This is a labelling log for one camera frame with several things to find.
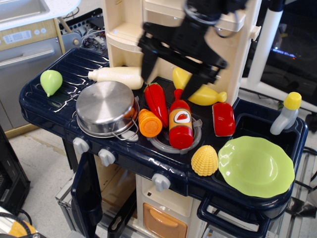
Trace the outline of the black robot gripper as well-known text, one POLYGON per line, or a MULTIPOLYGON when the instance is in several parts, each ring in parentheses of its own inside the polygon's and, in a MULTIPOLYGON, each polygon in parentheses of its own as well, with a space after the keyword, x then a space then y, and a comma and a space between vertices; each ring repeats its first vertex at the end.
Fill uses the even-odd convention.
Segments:
POLYGON ((193 74, 181 99, 189 99, 203 85, 213 84, 219 71, 226 68, 227 62, 206 43, 208 28, 208 25, 188 16, 177 27, 145 22, 138 43, 143 53, 142 79, 149 83, 156 62, 161 58, 193 74))

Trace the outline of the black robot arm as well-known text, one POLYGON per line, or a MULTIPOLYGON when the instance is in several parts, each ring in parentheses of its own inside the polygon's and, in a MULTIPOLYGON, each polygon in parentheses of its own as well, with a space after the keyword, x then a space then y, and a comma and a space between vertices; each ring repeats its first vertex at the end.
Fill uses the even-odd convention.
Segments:
POLYGON ((143 80, 149 79, 157 59, 162 58, 192 74, 182 99, 189 99, 202 85, 214 83, 227 62, 209 47, 205 34, 209 27, 218 23, 222 14, 245 9, 245 3, 244 0, 187 0, 180 26, 145 22, 138 43, 143 53, 143 80))

